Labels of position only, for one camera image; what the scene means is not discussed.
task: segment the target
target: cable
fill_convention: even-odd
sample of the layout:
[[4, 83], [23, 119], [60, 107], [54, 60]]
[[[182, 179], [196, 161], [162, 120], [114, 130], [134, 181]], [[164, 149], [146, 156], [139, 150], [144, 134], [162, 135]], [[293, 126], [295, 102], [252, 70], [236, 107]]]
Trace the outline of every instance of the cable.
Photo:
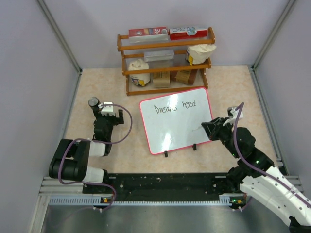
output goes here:
[[308, 203], [306, 200], [304, 200], [301, 196], [299, 196], [296, 192], [292, 191], [292, 189], [290, 187], [288, 187], [284, 182], [282, 182], [280, 179], [277, 179], [276, 177], [270, 175], [269, 173], [251, 165], [249, 162], [247, 162], [247, 160], [243, 157], [243, 155], [241, 154], [240, 152], [240, 149], [239, 149], [239, 146], [238, 146], [238, 141], [237, 141], [237, 127], [238, 127], [238, 121], [239, 121], [239, 118], [240, 118], [240, 115], [241, 115], [241, 112], [242, 112], [242, 109], [244, 107], [244, 102], [242, 102], [236, 110], [239, 110], [238, 112], [238, 115], [237, 115], [237, 118], [234, 122], [234, 129], [233, 129], [233, 142], [234, 142], [234, 146], [235, 146], [235, 149], [238, 153], [238, 156], [239, 158], [243, 161], [243, 163], [245, 163], [247, 166], [249, 166], [251, 169], [261, 173], [262, 175], [264, 176], [268, 176], [270, 177], [271, 179], [275, 180], [276, 182], [278, 182], [279, 184], [281, 184], [282, 186], [284, 186], [288, 191], [290, 191], [291, 193], [293, 193], [299, 200], [301, 200], [303, 203], [306, 204], [306, 206], [308, 208], [311, 208], [311, 204]]
[[[122, 108], [124, 111], [126, 111], [129, 116], [130, 116], [130, 119], [131, 119], [131, 124], [130, 124], [130, 128], [126, 134], [126, 136], [124, 138], [122, 138], [121, 140], [119, 141], [116, 141], [116, 142], [103, 142], [103, 141], [98, 141], [98, 140], [88, 140], [88, 139], [84, 139], [84, 138], [77, 138], [77, 139], [74, 139], [72, 142], [69, 143], [68, 147], [66, 148], [65, 150], [65, 153], [63, 155], [63, 158], [60, 162], [60, 165], [59, 165], [59, 170], [58, 170], [58, 180], [61, 184], [73, 184], [73, 183], [84, 183], [84, 184], [89, 184], [89, 185], [98, 185], [98, 186], [104, 186], [104, 187], [108, 187], [110, 188], [112, 191], [113, 191], [113, 196], [112, 196], [112, 200], [111, 202], [109, 203], [109, 205], [107, 205], [105, 208], [103, 208], [103, 210], [107, 210], [108, 208], [111, 207], [112, 203], [115, 201], [116, 197], [117, 197], [117, 192], [115, 190], [114, 187], [112, 187], [111, 185], [108, 185], [108, 184], [105, 184], [105, 183], [92, 183], [92, 182], [79, 182], [79, 181], [73, 181], [73, 182], [64, 182], [62, 180], [62, 170], [63, 170], [63, 166], [64, 166], [64, 162], [65, 162], [65, 158], [70, 150], [70, 148], [72, 147], [72, 145], [77, 142], [77, 141], [93, 141], [93, 142], [99, 142], [99, 143], [104, 143], [104, 144], [117, 144], [119, 142], [122, 142], [124, 141], [128, 135], [130, 134], [131, 130], [132, 130], [132, 127], [133, 127], [133, 118], [132, 118], [132, 115], [131, 113], [123, 106], [121, 105], [118, 105], [118, 104], [114, 104], [114, 103], [110, 103], [110, 104], [104, 104], [104, 106], [115, 106], [115, 107], [119, 107], [119, 108]], [[93, 208], [93, 207], [83, 207], [81, 209], [78, 209], [76, 211], [74, 211], [73, 213], [71, 213], [69, 216], [67, 216], [64, 220], [62, 220], [60, 223], [58, 223], [56, 226], [54, 226], [55, 228], [58, 228], [63, 222], [65, 222], [67, 219], [69, 219], [71, 216], [73, 216], [75, 213], [81, 211], [81, 210], [84, 210], [84, 209], [90, 209], [90, 208]]]

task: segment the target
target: gray wall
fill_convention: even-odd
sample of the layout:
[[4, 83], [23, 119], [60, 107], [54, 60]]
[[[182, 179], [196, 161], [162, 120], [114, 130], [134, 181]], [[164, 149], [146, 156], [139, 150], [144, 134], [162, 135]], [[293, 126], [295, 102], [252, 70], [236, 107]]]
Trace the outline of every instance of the gray wall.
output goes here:
[[283, 155], [311, 197], [311, 1], [297, 1], [257, 71]]
[[77, 74], [34, 0], [0, 8], [0, 228], [26, 232]]
[[212, 63], [253, 64], [287, 0], [45, 0], [78, 63], [121, 67], [117, 34], [131, 28], [211, 26]]

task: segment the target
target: robotic arm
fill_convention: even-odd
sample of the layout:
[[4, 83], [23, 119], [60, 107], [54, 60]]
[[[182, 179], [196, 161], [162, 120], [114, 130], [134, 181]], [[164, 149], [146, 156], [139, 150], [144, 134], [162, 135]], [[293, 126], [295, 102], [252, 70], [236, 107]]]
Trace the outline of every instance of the robotic arm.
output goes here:
[[292, 233], [311, 233], [311, 201], [291, 184], [273, 161], [255, 147], [255, 138], [244, 127], [236, 127], [242, 107], [228, 109], [229, 117], [216, 118], [202, 126], [210, 140], [220, 140], [238, 166], [229, 170], [228, 185], [257, 199], [289, 226]]
[[[113, 127], [124, 124], [123, 110], [118, 110], [119, 117], [117, 117], [112, 106], [113, 103], [100, 103], [96, 97], [92, 97], [88, 101], [88, 105], [95, 116], [93, 123], [93, 140], [95, 141], [82, 139], [71, 146], [63, 164], [61, 177], [65, 180], [78, 182], [104, 183], [106, 182], [107, 171], [88, 166], [88, 158], [107, 156], [110, 153], [112, 144], [109, 143], [111, 143]], [[59, 142], [49, 166], [49, 176], [51, 178], [58, 179], [61, 160], [72, 141], [71, 139], [62, 139]]]

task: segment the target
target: whiteboard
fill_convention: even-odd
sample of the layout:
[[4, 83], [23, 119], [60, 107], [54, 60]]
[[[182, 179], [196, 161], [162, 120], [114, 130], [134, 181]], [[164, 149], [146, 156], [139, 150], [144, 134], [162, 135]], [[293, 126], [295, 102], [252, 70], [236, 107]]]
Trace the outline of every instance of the whiteboard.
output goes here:
[[201, 127], [212, 120], [203, 87], [143, 100], [139, 107], [151, 154], [210, 141]]

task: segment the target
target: red box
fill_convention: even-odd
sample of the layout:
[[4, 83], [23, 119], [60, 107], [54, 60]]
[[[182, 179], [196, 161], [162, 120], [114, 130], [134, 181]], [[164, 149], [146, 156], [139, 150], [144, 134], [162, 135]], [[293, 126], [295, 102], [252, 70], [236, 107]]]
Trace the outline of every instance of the red box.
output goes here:
[[130, 29], [128, 36], [130, 42], [168, 40], [168, 30], [167, 27]]
[[182, 40], [188, 38], [198, 38], [207, 36], [207, 27], [181, 27], [171, 28], [171, 40]]

